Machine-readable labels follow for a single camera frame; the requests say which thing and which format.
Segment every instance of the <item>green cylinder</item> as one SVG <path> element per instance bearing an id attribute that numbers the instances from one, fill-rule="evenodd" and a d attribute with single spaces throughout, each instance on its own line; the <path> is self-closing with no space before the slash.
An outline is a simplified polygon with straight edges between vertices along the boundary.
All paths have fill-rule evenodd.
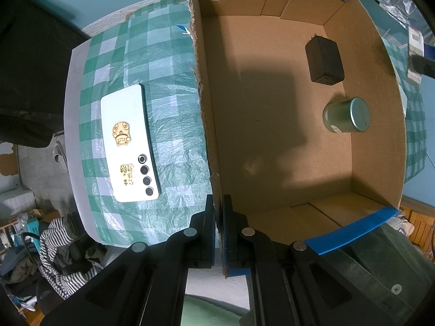
<path id="1" fill-rule="evenodd" d="M 362 133 L 370 125 L 370 112 L 366 102 L 355 97 L 325 106 L 323 123 L 333 133 Z"/>

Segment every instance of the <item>white slipper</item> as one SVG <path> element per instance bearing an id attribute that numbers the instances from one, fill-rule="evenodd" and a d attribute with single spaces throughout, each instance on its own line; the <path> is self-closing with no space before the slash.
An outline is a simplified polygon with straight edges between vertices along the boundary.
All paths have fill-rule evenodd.
<path id="1" fill-rule="evenodd" d="M 64 173 L 68 173 L 67 156 L 59 141 L 56 141 L 56 145 L 53 148 L 53 158 L 54 161 L 59 164 L 60 169 L 62 169 Z"/>

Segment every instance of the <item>open cardboard box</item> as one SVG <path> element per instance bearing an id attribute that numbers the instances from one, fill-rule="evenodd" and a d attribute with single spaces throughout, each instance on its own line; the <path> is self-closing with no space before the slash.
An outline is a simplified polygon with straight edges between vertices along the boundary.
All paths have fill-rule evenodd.
<path id="1" fill-rule="evenodd" d="M 231 194 L 249 226 L 281 243 L 398 207 L 405 121 L 393 66 L 359 0 L 190 0 L 217 221 Z M 345 79 L 311 82 L 305 45 L 338 44 Z M 330 102 L 359 96 L 364 133 L 331 133 Z"/>

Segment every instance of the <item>green and white tablecloth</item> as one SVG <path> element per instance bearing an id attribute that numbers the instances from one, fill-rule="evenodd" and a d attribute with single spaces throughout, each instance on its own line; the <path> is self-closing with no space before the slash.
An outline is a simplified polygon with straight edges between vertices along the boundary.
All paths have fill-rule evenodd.
<path id="1" fill-rule="evenodd" d="M 382 39 L 391 62 L 400 79 L 400 86 L 408 98 L 406 109 L 406 172 L 405 182 L 412 179 L 425 167 L 426 128 L 423 98 L 418 86 L 407 80 L 408 49 L 400 49 L 393 43 Z"/>
<path id="2" fill-rule="evenodd" d="M 88 198 L 102 243 L 165 241 L 204 210 L 211 193 L 204 130 L 193 68 L 187 0 L 161 0 L 91 40 L 80 94 L 80 148 Z M 100 100 L 143 84 L 161 185 L 157 200 L 113 197 L 104 153 Z"/>

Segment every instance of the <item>striped clothing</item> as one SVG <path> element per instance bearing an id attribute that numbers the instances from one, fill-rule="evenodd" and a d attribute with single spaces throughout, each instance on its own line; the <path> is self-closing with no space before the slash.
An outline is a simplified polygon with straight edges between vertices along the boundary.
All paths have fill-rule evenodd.
<path id="1" fill-rule="evenodd" d="M 57 270 L 53 264 L 57 248 L 71 244 L 75 238 L 75 236 L 71 236 L 71 233 L 68 233 L 64 217 L 54 219 L 48 229 L 40 236 L 41 274 L 64 299 L 74 294 L 102 269 L 99 264 L 92 262 L 94 266 L 86 273 L 76 272 L 70 275 L 62 275 Z"/>

